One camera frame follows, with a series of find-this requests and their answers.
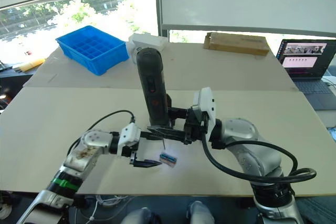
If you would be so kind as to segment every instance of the white table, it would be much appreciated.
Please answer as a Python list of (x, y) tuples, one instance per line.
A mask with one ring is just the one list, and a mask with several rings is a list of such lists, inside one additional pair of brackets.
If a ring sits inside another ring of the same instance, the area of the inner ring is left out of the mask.
[[(295, 154), (299, 167), (317, 178), (294, 184), (298, 195), (335, 194), (336, 144), (277, 59), (212, 51), (200, 44), (168, 44), (162, 52), (166, 87), (173, 106), (187, 108), (193, 91), (214, 90), (217, 117), (252, 121), (268, 141)], [(132, 60), (98, 77), (57, 49), (0, 116), (0, 189), (40, 191), (65, 158), (69, 145), (103, 115), (129, 109), (145, 130), (148, 113)], [(99, 128), (120, 131), (129, 121), (118, 115)], [(252, 195), (248, 182), (230, 177), (206, 159), (201, 143), (166, 141), (178, 157), (174, 168), (134, 168), (127, 158), (102, 156), (80, 193), (164, 195)], [(142, 141), (139, 157), (158, 159), (161, 143)], [(233, 155), (212, 151), (240, 170)], [(283, 159), (285, 171), (290, 162)]]
[[(297, 90), (270, 52), (267, 56), (203, 49), (202, 44), (169, 43), (162, 52), (167, 89)], [(38, 69), (26, 87), (140, 89), (132, 59), (119, 63), (102, 76), (63, 55), (60, 48)]]
[[(186, 108), (192, 104), (192, 91), (168, 93), (175, 106)], [(335, 194), (336, 175), (332, 171), (336, 144), (301, 92), (214, 91), (214, 97), (217, 118), (252, 121), (265, 139), (295, 154), (299, 167), (317, 170), (315, 179), (293, 184), (297, 195)], [(72, 141), (98, 118), (118, 109), (133, 111), (142, 129), (149, 123), (141, 90), (24, 88), (0, 116), (1, 190), (36, 192), (45, 188)], [(120, 131), (128, 121), (127, 114), (118, 115), (103, 121), (99, 128)], [(178, 158), (174, 168), (134, 168), (128, 158), (102, 156), (79, 193), (252, 195), (248, 182), (212, 166), (200, 141), (191, 145), (165, 142), (166, 151)], [(139, 155), (157, 160), (162, 149), (161, 141), (144, 141)], [(212, 153), (221, 163), (240, 170), (228, 151)], [(290, 161), (283, 158), (282, 166), (288, 173)]]

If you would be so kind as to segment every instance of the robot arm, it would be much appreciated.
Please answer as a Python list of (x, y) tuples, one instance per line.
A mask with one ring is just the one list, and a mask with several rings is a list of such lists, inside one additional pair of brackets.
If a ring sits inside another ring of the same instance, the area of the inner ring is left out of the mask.
[(137, 161), (136, 151), (141, 137), (151, 136), (147, 132), (141, 132), (135, 123), (123, 128), (121, 135), (117, 132), (87, 131), (66, 157), (47, 189), (37, 195), (17, 224), (67, 223), (64, 213), (74, 203), (75, 193), (102, 154), (131, 157), (130, 164), (136, 167), (160, 164), (151, 160)]
[[(222, 142), (265, 140), (256, 127), (244, 119), (231, 119), (223, 123)], [(241, 144), (227, 148), (234, 154), (245, 174), (281, 177), (281, 157), (279, 152), (258, 145)], [(296, 223), (303, 224), (290, 184), (266, 184), (251, 182), (254, 201), (261, 212), (259, 223)]]

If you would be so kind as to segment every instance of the window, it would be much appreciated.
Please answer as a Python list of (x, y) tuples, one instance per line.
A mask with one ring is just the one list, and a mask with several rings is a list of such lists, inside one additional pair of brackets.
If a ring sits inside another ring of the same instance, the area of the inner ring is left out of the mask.
[[(188, 30), (170, 30), (170, 42), (188, 42), (188, 43), (203, 43), (206, 33), (209, 31), (188, 31)], [(219, 31), (219, 33), (228, 34), (243, 34), (266, 37), (267, 43), (274, 55), (277, 54), (280, 43), (283, 39), (335, 39), (329, 37), (291, 35), (291, 34), (268, 34), (268, 33), (248, 33), (234, 31)]]
[(121, 40), (134, 32), (158, 35), (155, 0), (64, 0), (0, 10), (0, 60), (48, 57), (56, 38), (92, 25)]

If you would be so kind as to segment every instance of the small blue object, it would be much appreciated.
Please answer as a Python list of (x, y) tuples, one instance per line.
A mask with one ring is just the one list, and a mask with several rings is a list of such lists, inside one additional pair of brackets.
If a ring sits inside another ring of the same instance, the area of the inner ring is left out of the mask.
[(93, 26), (86, 26), (56, 39), (63, 53), (100, 76), (129, 56), (125, 42)]
[(169, 155), (167, 153), (162, 152), (160, 154), (160, 161), (162, 163), (168, 164), (171, 167), (174, 167), (175, 164), (176, 164), (176, 162), (177, 162), (177, 158), (173, 157), (173, 156), (171, 156), (171, 155)]

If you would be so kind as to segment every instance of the laptop keyboard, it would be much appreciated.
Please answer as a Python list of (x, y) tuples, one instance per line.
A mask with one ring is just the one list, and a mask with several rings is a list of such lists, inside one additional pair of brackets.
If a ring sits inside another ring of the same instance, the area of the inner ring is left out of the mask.
[(304, 94), (330, 94), (332, 93), (323, 81), (295, 81), (295, 85)]

